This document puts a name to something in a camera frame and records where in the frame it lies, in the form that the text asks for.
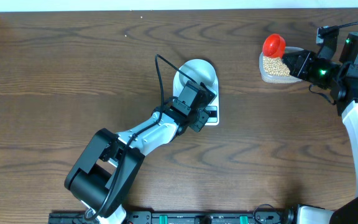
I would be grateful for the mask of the red plastic measuring scoop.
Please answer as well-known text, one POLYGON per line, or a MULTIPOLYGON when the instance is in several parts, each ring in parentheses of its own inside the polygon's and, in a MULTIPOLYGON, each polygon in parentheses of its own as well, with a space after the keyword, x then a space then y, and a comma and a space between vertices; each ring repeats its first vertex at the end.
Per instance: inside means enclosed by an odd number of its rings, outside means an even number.
POLYGON ((262 47, 262 53, 269 58, 282 58, 285 53, 286 42, 279 34, 269 35, 262 47))

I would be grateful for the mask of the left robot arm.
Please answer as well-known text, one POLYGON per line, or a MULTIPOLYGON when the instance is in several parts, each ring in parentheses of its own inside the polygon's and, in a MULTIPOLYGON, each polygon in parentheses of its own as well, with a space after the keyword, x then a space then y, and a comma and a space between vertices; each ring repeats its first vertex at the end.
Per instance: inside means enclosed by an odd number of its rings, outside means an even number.
POLYGON ((69 171, 64 186, 87 206, 87 222, 122 223, 122 203, 145 159, 187 128, 201 131, 209 118, 207 106, 217 97, 204 83, 188 81, 178 96, 162 100, 151 117, 127 131, 100 129, 69 171))

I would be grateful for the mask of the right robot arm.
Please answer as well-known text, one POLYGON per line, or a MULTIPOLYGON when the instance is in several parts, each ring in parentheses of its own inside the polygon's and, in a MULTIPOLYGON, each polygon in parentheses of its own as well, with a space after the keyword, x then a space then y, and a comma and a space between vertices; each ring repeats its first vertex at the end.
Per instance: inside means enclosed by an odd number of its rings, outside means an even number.
POLYGON ((348 34, 339 63, 331 57, 301 50, 284 54, 282 60, 291 76, 330 90, 328 100, 336 105, 351 143, 356 196, 336 211, 297 205, 291 213, 294 223, 358 223, 358 32, 348 34))

